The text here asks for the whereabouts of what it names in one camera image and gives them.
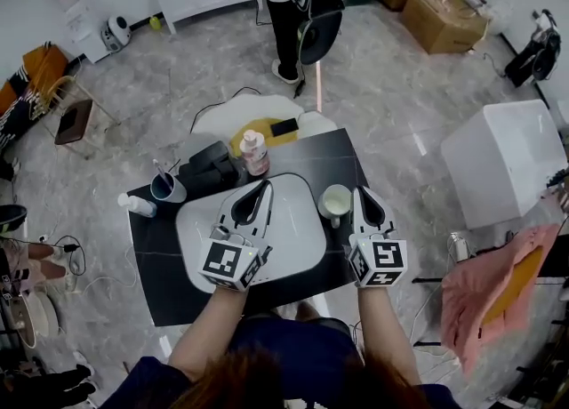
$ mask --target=white box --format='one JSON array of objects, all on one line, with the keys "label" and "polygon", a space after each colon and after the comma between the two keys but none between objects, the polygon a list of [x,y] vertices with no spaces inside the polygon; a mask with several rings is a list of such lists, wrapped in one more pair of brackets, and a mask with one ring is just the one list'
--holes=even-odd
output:
[{"label": "white box", "polygon": [[441,144],[469,229],[524,216],[567,167],[541,100],[484,106]]}]

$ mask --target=white plate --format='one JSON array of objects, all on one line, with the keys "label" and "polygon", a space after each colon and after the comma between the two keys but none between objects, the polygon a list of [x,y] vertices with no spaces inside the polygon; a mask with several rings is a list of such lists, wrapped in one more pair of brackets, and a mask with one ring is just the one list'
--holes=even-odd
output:
[{"label": "white plate", "polygon": [[[274,196],[265,239],[273,251],[255,275],[252,285],[312,269],[326,251],[326,237],[307,182],[290,173],[270,181]],[[202,240],[210,236],[222,202],[235,191],[231,189],[189,202],[180,208],[176,217],[186,271],[192,284],[200,291],[212,293],[215,288],[197,273]]]}]

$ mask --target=pink cloth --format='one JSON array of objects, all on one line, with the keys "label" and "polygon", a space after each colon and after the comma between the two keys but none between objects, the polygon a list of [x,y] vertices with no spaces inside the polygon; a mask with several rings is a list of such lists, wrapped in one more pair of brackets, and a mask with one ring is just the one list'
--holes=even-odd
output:
[{"label": "pink cloth", "polygon": [[[559,226],[552,224],[520,232],[501,249],[460,262],[443,279],[441,342],[458,356],[465,374],[474,369],[481,345],[527,326],[533,286],[558,231]],[[517,300],[503,317],[482,326],[486,312],[508,285],[514,266],[538,246],[543,247],[541,262]]]}]

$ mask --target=brown hair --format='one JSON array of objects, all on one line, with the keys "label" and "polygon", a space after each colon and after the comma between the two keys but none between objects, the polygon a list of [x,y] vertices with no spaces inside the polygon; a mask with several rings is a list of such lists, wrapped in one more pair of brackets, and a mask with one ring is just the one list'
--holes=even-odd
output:
[{"label": "brown hair", "polygon": [[[204,376],[172,409],[283,409],[278,363],[264,349],[240,349],[209,364]],[[346,363],[346,382],[334,408],[381,406],[427,409],[429,405],[391,365],[367,359]]]}]

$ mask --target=black table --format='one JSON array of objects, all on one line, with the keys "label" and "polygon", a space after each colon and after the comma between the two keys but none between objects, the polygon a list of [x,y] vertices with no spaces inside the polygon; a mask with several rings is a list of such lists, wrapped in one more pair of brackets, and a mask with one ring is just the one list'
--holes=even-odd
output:
[{"label": "black table", "polygon": [[[264,178],[284,173],[299,175],[308,183],[315,203],[325,189],[333,184],[344,185],[350,190],[357,185],[367,186],[356,152],[344,129],[270,148],[268,154],[270,169]],[[179,180],[182,184],[188,182],[183,178]],[[217,192],[219,190],[215,190],[215,187],[207,187],[200,192],[189,190],[186,202]],[[175,224],[176,215],[183,204],[156,201],[150,194],[149,185],[129,191],[128,194],[150,200],[158,206],[156,217],[152,219],[129,213],[140,281],[154,324],[191,324],[209,300],[210,294],[195,288],[186,273]],[[353,281],[343,249],[351,233],[349,216],[342,218],[338,229],[332,229],[328,220],[321,218],[321,221],[326,237],[326,251],[322,260],[308,271],[252,286],[244,308],[245,314],[302,300]]]}]

